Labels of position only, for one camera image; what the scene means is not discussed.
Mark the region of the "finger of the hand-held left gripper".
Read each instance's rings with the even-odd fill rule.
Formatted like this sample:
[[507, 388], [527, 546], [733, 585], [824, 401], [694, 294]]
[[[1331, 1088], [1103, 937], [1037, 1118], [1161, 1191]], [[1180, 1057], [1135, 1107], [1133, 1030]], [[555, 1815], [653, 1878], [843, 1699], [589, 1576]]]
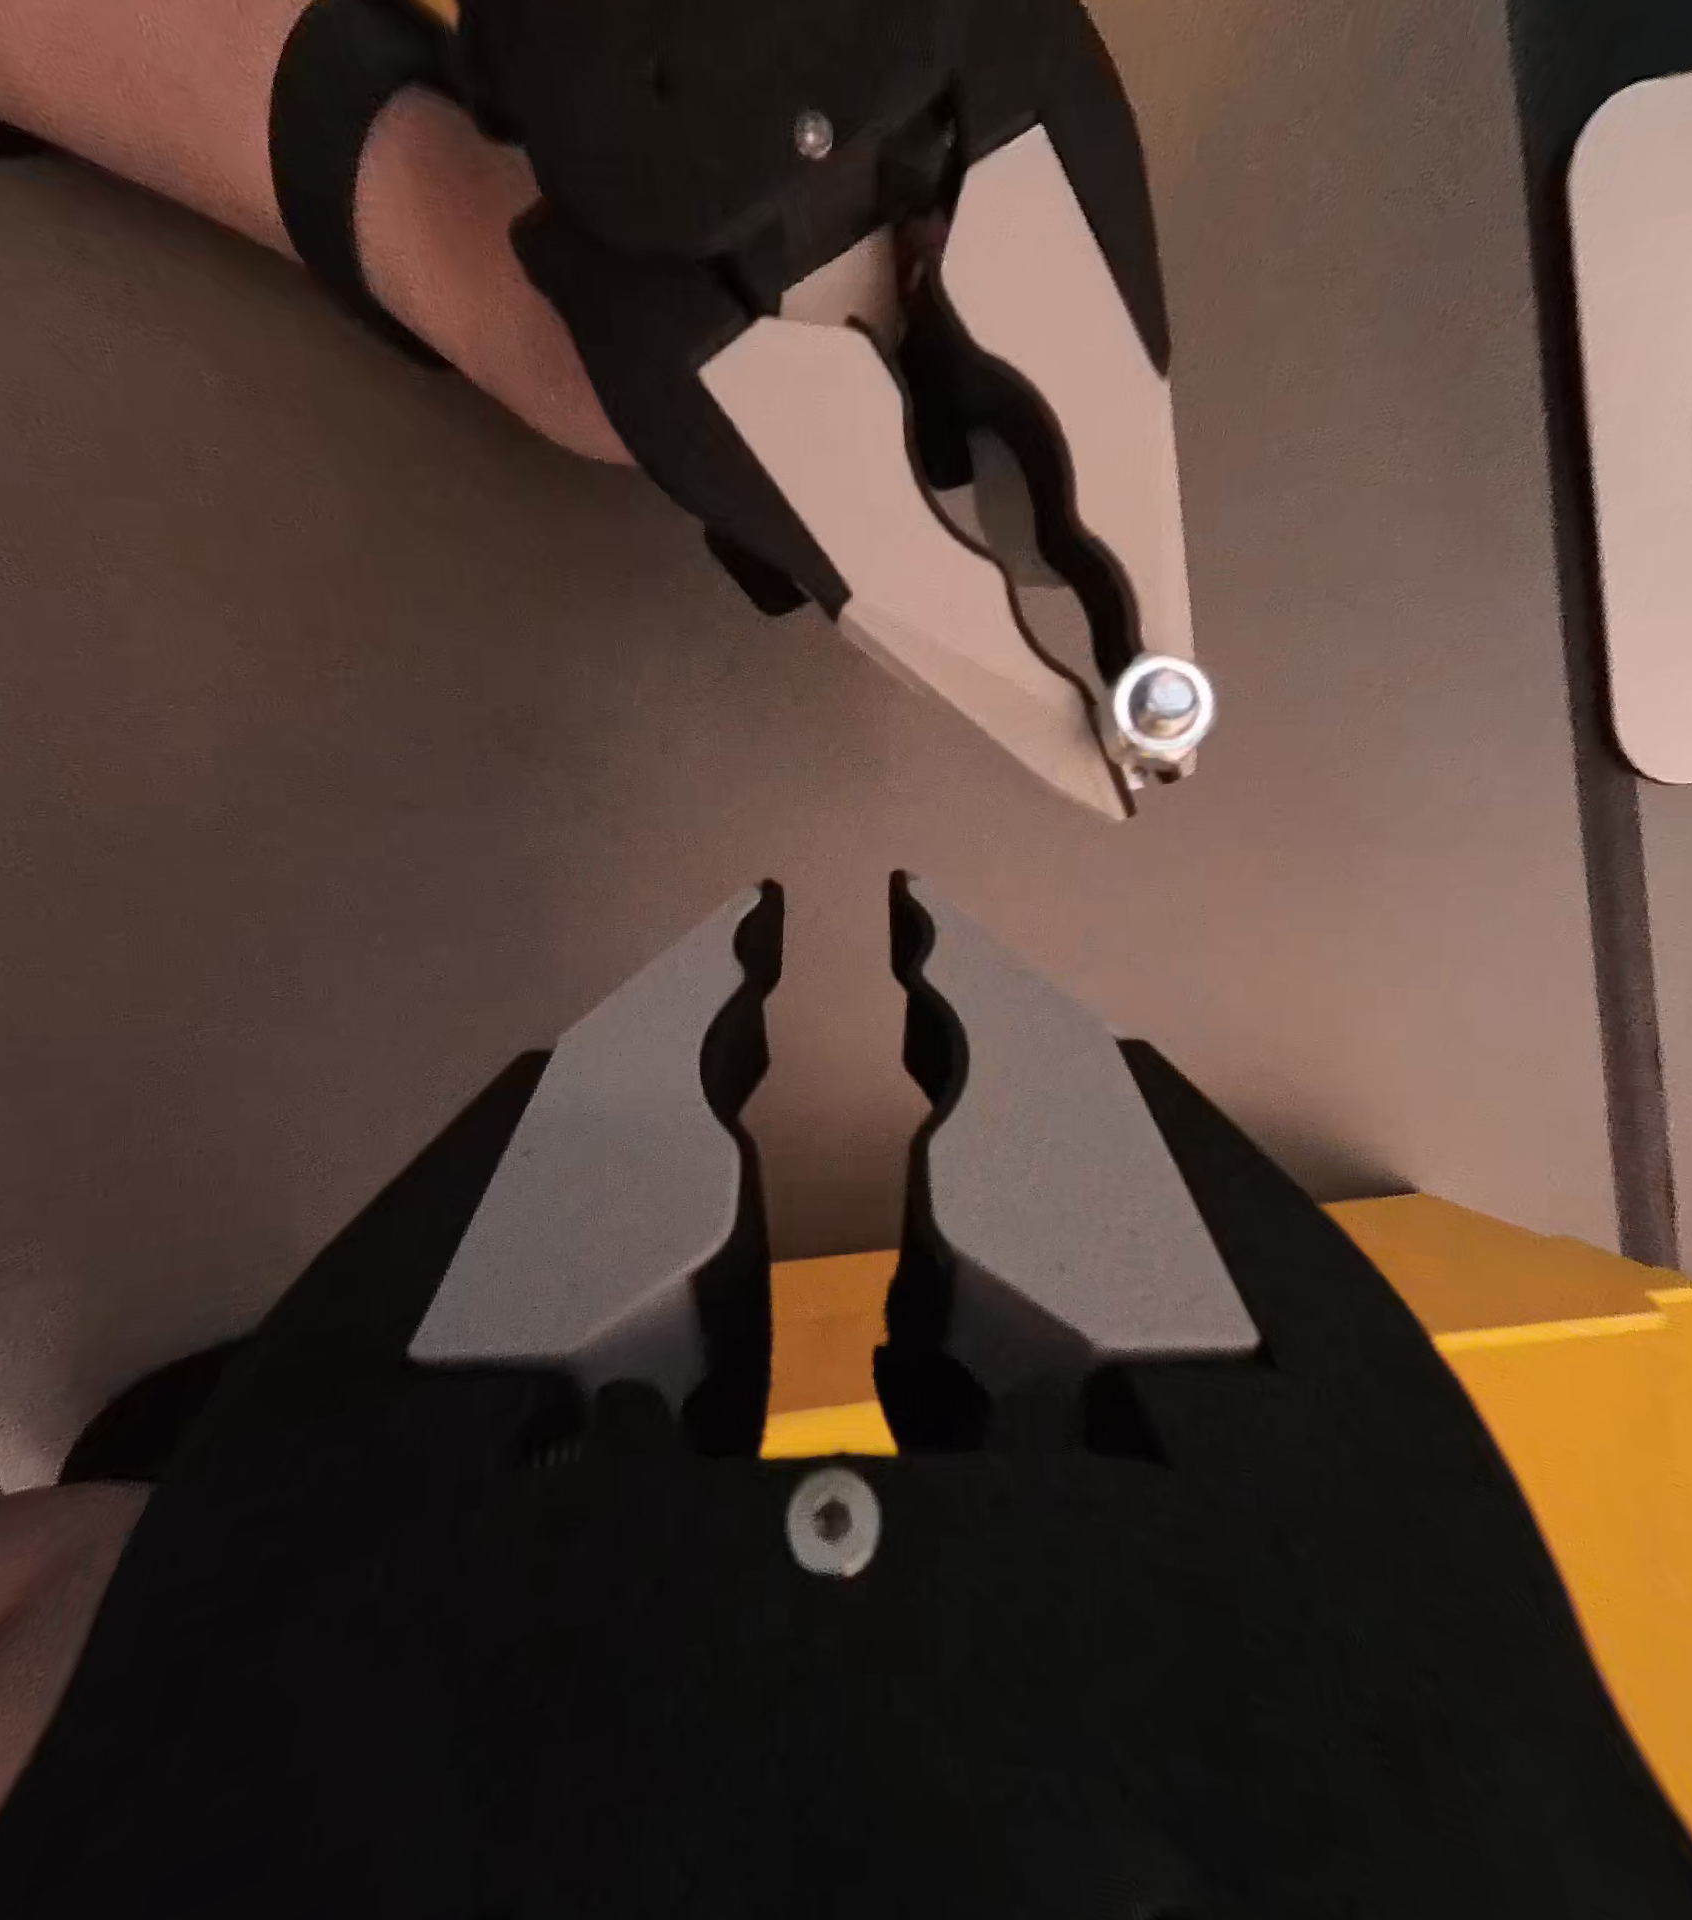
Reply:
[[1099, 669], [1189, 654], [1171, 611], [1171, 379], [1043, 123], [967, 158], [956, 123], [896, 140], [898, 469], [930, 494], [972, 480], [994, 435], [1019, 465], [1038, 558], [1086, 615]]
[[1131, 818], [1085, 688], [1040, 651], [1001, 559], [930, 491], [879, 340], [759, 317], [701, 379], [839, 578], [811, 594], [840, 629], [1055, 793]]

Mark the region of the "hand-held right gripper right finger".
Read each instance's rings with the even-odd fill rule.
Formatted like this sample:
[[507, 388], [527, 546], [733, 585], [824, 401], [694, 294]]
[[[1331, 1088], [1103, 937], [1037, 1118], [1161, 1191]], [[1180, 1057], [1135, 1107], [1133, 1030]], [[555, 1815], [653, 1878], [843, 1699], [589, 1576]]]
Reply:
[[872, 1357], [896, 1448], [1163, 1456], [1146, 1374], [1261, 1331], [1120, 1039], [917, 874], [888, 937], [927, 1103]]

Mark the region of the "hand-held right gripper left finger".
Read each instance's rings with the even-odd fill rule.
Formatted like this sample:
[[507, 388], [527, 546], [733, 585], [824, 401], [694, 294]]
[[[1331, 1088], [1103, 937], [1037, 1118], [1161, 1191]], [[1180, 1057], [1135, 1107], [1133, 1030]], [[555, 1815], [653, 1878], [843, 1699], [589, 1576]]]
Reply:
[[548, 1054], [409, 1344], [438, 1369], [655, 1392], [710, 1456], [756, 1456], [771, 1235], [744, 1110], [771, 1063], [787, 896], [722, 902]]

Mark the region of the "silver hex bolt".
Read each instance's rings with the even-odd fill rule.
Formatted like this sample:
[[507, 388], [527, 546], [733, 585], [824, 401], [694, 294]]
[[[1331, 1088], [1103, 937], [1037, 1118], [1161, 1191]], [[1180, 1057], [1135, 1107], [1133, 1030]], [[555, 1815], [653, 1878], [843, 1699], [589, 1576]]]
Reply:
[[1191, 658], [1144, 651], [1109, 688], [1103, 729], [1111, 756], [1167, 768], [1192, 758], [1215, 731], [1218, 694]]

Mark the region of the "yellow plastic bin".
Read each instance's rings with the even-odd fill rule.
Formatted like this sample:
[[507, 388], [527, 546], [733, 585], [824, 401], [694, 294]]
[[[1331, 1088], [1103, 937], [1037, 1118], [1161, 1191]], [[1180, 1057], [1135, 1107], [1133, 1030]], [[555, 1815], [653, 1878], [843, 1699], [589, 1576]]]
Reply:
[[1491, 1429], [1692, 1832], [1692, 1280], [1428, 1193], [1328, 1213]]

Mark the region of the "person's left hand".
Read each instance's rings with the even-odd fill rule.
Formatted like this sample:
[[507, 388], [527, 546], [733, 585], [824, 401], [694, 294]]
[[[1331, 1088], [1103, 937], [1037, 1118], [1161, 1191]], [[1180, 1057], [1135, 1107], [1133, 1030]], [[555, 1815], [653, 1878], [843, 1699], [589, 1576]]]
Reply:
[[[275, 72], [289, 1], [0, 1], [0, 122], [133, 180], [281, 255]], [[629, 465], [571, 331], [508, 228], [539, 198], [528, 160], [417, 87], [364, 143], [356, 237], [370, 291], [481, 392], [551, 442]]]

